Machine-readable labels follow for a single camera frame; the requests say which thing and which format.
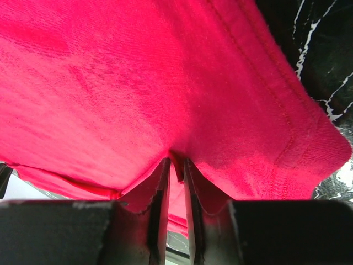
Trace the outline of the red t shirt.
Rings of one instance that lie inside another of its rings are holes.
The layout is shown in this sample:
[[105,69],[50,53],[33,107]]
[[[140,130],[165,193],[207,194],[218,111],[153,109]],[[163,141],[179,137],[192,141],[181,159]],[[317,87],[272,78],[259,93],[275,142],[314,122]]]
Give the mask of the red t shirt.
[[2,1],[1,161],[39,188],[117,199],[168,157],[238,200],[308,199],[352,149],[254,1]]

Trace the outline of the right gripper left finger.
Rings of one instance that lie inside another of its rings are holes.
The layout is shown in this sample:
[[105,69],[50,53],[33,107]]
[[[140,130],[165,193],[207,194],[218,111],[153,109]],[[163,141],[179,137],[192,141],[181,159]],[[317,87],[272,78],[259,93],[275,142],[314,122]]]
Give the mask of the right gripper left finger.
[[150,176],[114,201],[101,264],[164,264],[171,161],[164,158]]

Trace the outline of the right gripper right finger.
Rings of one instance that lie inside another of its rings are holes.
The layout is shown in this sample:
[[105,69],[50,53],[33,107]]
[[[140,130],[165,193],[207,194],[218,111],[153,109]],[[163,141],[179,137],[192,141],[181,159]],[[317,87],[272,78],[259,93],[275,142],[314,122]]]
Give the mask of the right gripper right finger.
[[231,197],[188,158],[184,190],[191,264],[242,264]]

